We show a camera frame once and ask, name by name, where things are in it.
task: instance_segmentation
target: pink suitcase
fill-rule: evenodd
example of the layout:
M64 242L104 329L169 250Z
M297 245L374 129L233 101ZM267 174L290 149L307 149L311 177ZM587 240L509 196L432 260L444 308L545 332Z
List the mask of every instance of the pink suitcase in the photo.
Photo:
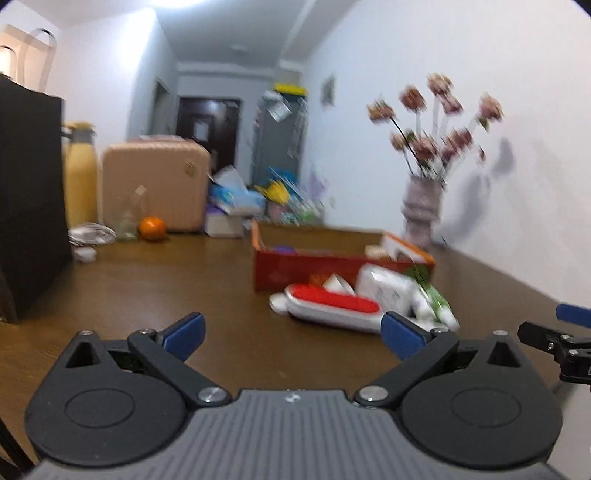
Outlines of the pink suitcase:
M102 160L102 217L113 228L134 191L147 190L146 214L169 231L201 230L211 157L193 141L142 141L112 145Z

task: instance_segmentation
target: open cardboard box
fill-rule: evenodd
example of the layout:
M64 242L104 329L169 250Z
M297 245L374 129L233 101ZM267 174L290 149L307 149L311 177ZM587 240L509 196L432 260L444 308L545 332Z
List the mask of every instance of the open cardboard box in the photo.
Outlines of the open cardboard box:
M368 245L382 245L391 257L402 252L410 259L371 260L365 256ZM418 272L425 280L435 268L431 255L383 231L254 222L252 246L256 291L283 291L292 283L322 285L335 273L354 286L367 263L413 277Z

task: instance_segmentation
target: vase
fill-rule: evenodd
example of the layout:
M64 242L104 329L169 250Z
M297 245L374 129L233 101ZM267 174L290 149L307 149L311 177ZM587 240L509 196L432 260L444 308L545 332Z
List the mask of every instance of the vase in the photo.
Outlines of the vase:
M441 194L440 180L412 176L402 207L406 219L402 238L423 250L433 244L433 223L439 220Z

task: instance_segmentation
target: orange fruit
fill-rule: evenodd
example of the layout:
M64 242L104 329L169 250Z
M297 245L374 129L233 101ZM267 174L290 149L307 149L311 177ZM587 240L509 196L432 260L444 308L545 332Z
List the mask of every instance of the orange fruit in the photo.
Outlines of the orange fruit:
M148 242L160 242L166 238L166 225L157 217L146 217L139 224L139 234Z

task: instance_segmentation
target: ceiling light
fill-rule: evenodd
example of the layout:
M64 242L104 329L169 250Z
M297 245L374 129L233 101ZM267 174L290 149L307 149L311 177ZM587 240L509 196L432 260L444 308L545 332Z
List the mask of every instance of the ceiling light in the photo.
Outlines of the ceiling light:
M206 0L152 0L150 3L153 7L160 8L187 8L204 1Z

